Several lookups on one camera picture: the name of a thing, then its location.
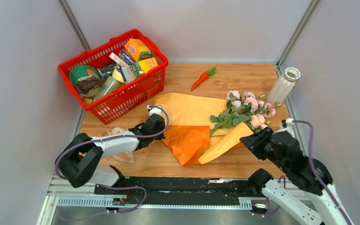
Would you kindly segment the orange wrapping paper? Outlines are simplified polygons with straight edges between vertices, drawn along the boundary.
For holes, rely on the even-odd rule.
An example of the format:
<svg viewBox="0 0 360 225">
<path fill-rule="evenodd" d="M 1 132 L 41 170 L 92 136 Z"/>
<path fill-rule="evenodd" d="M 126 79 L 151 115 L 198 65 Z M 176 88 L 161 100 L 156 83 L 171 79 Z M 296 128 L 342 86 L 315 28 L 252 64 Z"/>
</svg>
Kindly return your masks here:
<svg viewBox="0 0 360 225">
<path fill-rule="evenodd" d="M 154 104 L 162 106 L 168 114 L 169 126 L 163 143 L 182 166 L 206 164 L 230 149 L 239 148 L 240 138 L 253 134 L 243 122 L 210 134 L 214 128 L 210 117 L 226 109 L 224 99 L 168 93 L 155 96 Z"/>
</svg>

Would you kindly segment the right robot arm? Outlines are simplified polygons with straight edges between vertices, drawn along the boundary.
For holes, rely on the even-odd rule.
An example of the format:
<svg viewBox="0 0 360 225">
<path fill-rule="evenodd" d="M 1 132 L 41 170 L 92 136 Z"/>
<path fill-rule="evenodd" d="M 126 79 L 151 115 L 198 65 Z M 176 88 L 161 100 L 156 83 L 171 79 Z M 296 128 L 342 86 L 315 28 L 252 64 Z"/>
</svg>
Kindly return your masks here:
<svg viewBox="0 0 360 225">
<path fill-rule="evenodd" d="M 249 178 L 249 191 L 265 196 L 288 212 L 302 225 L 351 225 L 352 220 L 343 209 L 334 181 L 326 166 L 304 155 L 291 127 L 274 132 L 262 131 L 240 138 L 240 142 L 258 159 L 276 165 L 315 206 L 306 206 L 287 192 L 264 169 L 258 169 Z"/>
</svg>

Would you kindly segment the pink flower bouquet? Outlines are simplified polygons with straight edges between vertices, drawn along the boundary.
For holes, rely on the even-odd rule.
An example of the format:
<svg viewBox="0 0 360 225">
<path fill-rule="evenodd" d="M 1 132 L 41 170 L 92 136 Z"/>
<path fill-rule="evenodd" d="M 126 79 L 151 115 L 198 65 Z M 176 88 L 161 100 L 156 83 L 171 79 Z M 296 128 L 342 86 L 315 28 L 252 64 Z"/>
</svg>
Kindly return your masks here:
<svg viewBox="0 0 360 225">
<path fill-rule="evenodd" d="M 210 136 L 217 136 L 215 132 L 221 129 L 231 129 L 242 123 L 246 124 L 253 133 L 257 133 L 268 127 L 271 122 L 268 119 L 276 115 L 276 110 L 281 108 L 282 103 L 269 103 L 263 101 L 265 95 L 256 97 L 252 92 L 240 93 L 231 90 L 226 95 L 226 109 L 219 115 L 210 116 L 214 127 L 210 130 Z"/>
</svg>

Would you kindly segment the cream ribbon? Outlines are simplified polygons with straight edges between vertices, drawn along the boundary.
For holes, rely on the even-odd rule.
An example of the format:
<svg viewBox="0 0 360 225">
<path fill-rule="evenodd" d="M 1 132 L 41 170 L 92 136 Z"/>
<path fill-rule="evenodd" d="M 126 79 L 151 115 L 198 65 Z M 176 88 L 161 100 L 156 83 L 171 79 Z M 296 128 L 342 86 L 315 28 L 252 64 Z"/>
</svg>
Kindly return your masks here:
<svg viewBox="0 0 360 225">
<path fill-rule="evenodd" d="M 112 131 L 107 131 L 107 134 L 108 134 L 108 136 L 112 136 L 112 135 L 118 135 L 118 134 L 121 134 L 124 132 L 125 132 L 124 128 L 115 127 Z M 127 151 L 119 152 L 116 155 L 112 155 L 112 157 L 114 157 L 115 159 L 117 159 L 118 161 L 121 161 L 121 162 L 134 164 L 135 157 L 134 157 L 133 151 L 136 148 L 136 144 L 138 143 L 138 140 L 134 137 L 128 138 L 128 139 L 132 140 L 132 142 L 131 142 L 132 148 L 126 147 Z"/>
</svg>

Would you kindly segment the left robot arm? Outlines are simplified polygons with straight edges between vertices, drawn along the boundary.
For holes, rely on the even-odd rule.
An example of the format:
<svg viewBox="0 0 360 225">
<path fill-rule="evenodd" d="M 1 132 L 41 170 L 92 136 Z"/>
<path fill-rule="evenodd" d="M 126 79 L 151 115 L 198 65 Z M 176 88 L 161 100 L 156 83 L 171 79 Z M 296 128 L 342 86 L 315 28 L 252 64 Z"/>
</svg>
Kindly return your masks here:
<svg viewBox="0 0 360 225">
<path fill-rule="evenodd" d="M 167 113 L 151 114 L 144 123 L 116 135 L 90 137 L 79 133 L 55 160 L 56 174 L 74 188 L 87 183 L 107 187 L 113 194 L 124 190 L 125 182 L 114 166 L 102 166 L 100 160 L 124 152 L 148 147 L 154 140 L 164 139 Z"/>
</svg>

